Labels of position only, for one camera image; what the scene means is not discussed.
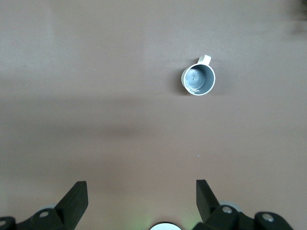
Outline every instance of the white mug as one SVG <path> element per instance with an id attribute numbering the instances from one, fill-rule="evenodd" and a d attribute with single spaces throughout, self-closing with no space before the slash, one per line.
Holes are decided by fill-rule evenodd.
<path id="1" fill-rule="evenodd" d="M 209 93 L 215 83 L 215 73 L 209 66 L 211 57 L 200 57 L 197 64 L 185 69 L 181 75 L 181 83 L 186 90 L 196 96 Z"/>

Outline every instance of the mug handle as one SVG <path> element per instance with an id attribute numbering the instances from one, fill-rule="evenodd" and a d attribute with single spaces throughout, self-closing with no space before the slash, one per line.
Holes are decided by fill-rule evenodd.
<path id="1" fill-rule="evenodd" d="M 211 61 L 211 57 L 208 55 L 201 56 L 200 59 L 198 60 L 197 64 L 203 64 L 203 65 L 209 65 Z"/>

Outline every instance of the mug rim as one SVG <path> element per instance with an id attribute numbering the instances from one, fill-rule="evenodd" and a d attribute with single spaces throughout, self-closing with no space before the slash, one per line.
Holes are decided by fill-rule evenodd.
<path id="1" fill-rule="evenodd" d="M 186 86 L 186 81 L 185 81 L 185 79 L 186 79 L 186 75 L 187 75 L 188 71 L 189 71 L 191 68 L 193 68 L 194 66 L 199 66 L 199 65 L 207 66 L 207 67 L 209 67 L 209 69 L 212 71 L 212 73 L 213 73 L 213 84 L 212 84 L 211 88 L 210 88 L 207 92 L 202 93 L 202 94 L 194 94 L 194 93 Z M 190 66 L 189 68 L 187 68 L 185 71 L 186 71 L 186 72 L 185 72 L 185 74 L 184 74 L 184 76 L 183 76 L 183 85 L 184 85 L 184 88 L 186 88 L 186 90 L 187 90 L 189 93 L 191 93 L 192 95 L 195 95 L 195 96 L 203 96 L 203 95 L 209 93 L 209 92 L 211 91 L 211 89 L 213 88 L 213 86 L 215 85 L 215 72 L 214 72 L 214 70 L 211 68 L 211 66 L 209 66 L 209 65 L 205 65 L 205 64 L 202 64 L 202 63 L 196 63 L 196 64 L 194 64 L 194 65 L 191 65 L 191 66 Z"/>

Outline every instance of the dark object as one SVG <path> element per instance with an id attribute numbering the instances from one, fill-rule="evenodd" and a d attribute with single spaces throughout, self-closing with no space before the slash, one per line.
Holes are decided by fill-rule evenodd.
<path id="1" fill-rule="evenodd" d="M 86 182 L 79 181 L 54 208 L 40 210 L 19 224 L 13 217 L 1 217 L 0 230 L 74 230 L 87 205 Z"/>
<path id="2" fill-rule="evenodd" d="M 281 216 L 259 212 L 249 218 L 231 206 L 221 206 L 205 180 L 196 182 L 197 207 L 203 223 L 193 230 L 293 230 Z"/>

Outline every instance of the cup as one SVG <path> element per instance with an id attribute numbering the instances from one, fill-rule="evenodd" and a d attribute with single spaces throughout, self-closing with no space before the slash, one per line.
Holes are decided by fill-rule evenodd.
<path id="1" fill-rule="evenodd" d="M 181 83 L 186 90 L 196 96 L 209 93 L 215 83 L 215 73 L 209 66 L 211 57 L 200 57 L 197 64 L 185 69 L 181 75 Z"/>

